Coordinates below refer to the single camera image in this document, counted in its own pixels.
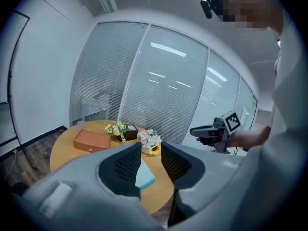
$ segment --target sunflower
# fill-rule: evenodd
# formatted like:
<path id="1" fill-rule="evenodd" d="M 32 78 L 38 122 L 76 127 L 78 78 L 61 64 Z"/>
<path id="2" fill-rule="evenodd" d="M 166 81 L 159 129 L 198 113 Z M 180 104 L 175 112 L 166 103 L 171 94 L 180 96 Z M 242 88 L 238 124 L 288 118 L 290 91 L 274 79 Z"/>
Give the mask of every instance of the sunflower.
<path id="1" fill-rule="evenodd" d="M 157 155 L 161 150 L 160 145 L 155 145 L 150 148 L 150 155 Z"/>

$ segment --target ceiling light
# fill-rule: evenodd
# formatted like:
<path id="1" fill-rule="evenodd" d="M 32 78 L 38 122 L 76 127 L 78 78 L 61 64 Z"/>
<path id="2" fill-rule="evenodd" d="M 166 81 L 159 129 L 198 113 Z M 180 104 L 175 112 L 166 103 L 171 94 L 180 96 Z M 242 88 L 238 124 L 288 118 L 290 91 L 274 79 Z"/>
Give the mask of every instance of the ceiling light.
<path id="1" fill-rule="evenodd" d="M 172 87 L 172 86 L 169 86 L 170 88 L 173 88 L 173 89 L 176 89 L 176 90 L 178 90 L 178 88 L 175 88 L 175 87 Z"/>
<path id="2" fill-rule="evenodd" d="M 155 48 L 159 48 L 159 49 L 165 50 L 165 51 L 168 51 L 168 52 L 175 53 L 176 55 L 179 55 L 179 56 L 183 56 L 183 57 L 186 56 L 186 54 L 183 53 L 183 52 L 177 51 L 177 50 L 175 50 L 173 48 L 170 48 L 170 47 L 167 47 L 167 46 L 164 46 L 164 45 L 161 45 L 161 44 L 155 44 L 155 43 L 151 42 L 151 46 L 155 47 Z"/>
<path id="3" fill-rule="evenodd" d="M 152 73 L 152 72 L 149 72 L 149 74 L 156 75 L 156 76 L 159 76 L 159 77 L 162 77 L 162 78 L 166 78 L 165 76 L 162 76 L 162 75 L 159 75 L 159 74 L 156 74 L 156 73 Z"/>
<path id="4" fill-rule="evenodd" d="M 151 79 L 149 79 L 149 81 L 151 81 L 151 82 L 155 82 L 155 83 L 158 83 L 157 81 L 155 81 L 155 80 L 151 80 Z"/>
<path id="5" fill-rule="evenodd" d="M 179 84 L 181 84 L 181 85 L 184 85 L 184 86 L 186 86 L 186 87 L 191 87 L 191 86 L 186 85 L 186 84 L 184 84 L 184 83 L 182 83 L 182 82 L 179 82 L 179 81 L 177 81 L 177 83 L 179 83 Z"/>
<path id="6" fill-rule="evenodd" d="M 227 79 L 222 76 L 219 72 L 217 72 L 216 70 L 214 70 L 213 68 L 211 67 L 208 67 L 207 68 L 212 74 L 216 75 L 218 78 L 220 78 L 222 81 L 227 81 Z"/>

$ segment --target floor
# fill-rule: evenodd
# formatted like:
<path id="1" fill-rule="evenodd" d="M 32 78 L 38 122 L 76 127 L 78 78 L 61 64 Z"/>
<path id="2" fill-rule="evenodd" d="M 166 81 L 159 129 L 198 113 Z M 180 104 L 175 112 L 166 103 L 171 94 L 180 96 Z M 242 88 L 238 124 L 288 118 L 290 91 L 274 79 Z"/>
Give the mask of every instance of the floor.
<path id="1" fill-rule="evenodd" d="M 6 178 L 10 169 L 12 171 L 6 178 L 6 182 L 13 186 L 17 182 L 23 182 L 28 186 L 32 186 L 39 179 L 50 173 L 50 154 L 53 144 L 57 138 L 64 132 L 60 130 L 52 135 L 37 141 L 36 143 L 26 147 L 23 151 L 19 151 L 16 155 L 5 159 L 0 163 L 0 174 Z M 33 166 L 37 168 L 34 171 L 27 161 L 27 158 Z M 152 217 L 164 228 L 167 228 L 167 222 L 172 206 L 172 198 L 157 212 L 152 214 Z"/>

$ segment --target round wooden table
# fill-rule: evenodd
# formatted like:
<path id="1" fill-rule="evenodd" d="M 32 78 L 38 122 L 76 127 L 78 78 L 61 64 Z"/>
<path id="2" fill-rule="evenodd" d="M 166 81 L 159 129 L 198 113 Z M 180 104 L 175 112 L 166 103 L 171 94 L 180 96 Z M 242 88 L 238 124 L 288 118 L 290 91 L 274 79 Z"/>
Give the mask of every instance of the round wooden table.
<path id="1" fill-rule="evenodd" d="M 86 129 L 92 132 L 105 133 L 104 128 L 111 123 L 113 123 L 113 121 L 90 121 L 86 122 Z M 137 127 L 137 129 L 138 131 L 144 130 L 140 127 Z M 73 126 L 61 134 L 57 139 L 53 145 L 50 156 L 51 172 L 55 171 L 61 165 L 73 158 L 89 154 L 89 152 L 77 150 L 74 148 L 73 141 L 78 133 L 78 127 Z M 135 142 L 137 142 L 137 140 L 120 142 L 118 139 L 111 137 L 108 150 L 112 150 L 112 147 Z M 156 177 L 156 181 L 152 185 L 141 190 L 141 204 L 149 212 L 149 214 L 152 214 L 167 203 L 174 192 L 174 185 L 161 163 L 160 154 L 147 155 L 141 153 L 141 158 Z"/>

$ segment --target flower vase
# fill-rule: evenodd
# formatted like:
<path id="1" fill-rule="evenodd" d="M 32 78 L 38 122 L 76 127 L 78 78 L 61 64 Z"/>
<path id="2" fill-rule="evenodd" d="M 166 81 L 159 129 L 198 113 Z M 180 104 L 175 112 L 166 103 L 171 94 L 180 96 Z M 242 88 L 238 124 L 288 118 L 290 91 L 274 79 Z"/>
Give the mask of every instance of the flower vase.
<path id="1" fill-rule="evenodd" d="M 141 151 L 145 154 L 148 154 L 148 155 L 157 155 L 157 154 L 159 154 L 160 150 L 161 150 L 160 145 L 155 145 L 155 146 L 152 146 L 150 148 L 141 147 Z"/>
<path id="2" fill-rule="evenodd" d="M 145 154 L 151 155 L 151 154 L 150 154 L 150 151 L 151 151 L 151 149 L 150 149 L 150 148 L 147 148 L 147 147 L 141 147 L 141 151 L 142 151 L 143 153 L 145 153 Z"/>

